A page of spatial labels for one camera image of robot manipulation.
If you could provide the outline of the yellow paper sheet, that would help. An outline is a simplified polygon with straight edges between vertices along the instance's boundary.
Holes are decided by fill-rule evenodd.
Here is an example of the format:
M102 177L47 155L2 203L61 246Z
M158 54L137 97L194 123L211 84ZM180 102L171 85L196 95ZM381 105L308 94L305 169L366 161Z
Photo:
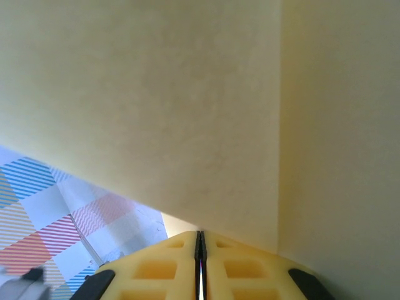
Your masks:
M400 300L400 0L0 0L0 144Z

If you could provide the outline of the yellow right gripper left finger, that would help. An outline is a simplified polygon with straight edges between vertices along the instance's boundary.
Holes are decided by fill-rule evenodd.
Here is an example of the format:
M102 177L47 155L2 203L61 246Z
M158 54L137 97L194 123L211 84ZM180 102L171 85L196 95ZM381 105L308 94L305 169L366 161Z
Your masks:
M115 272L100 300L196 300L196 238L186 231L100 267Z

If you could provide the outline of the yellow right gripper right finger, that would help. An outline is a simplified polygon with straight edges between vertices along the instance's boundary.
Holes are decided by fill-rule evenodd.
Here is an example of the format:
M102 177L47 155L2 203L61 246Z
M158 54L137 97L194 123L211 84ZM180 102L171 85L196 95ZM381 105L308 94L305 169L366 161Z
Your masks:
M201 300L311 300L308 268L211 232L201 232Z

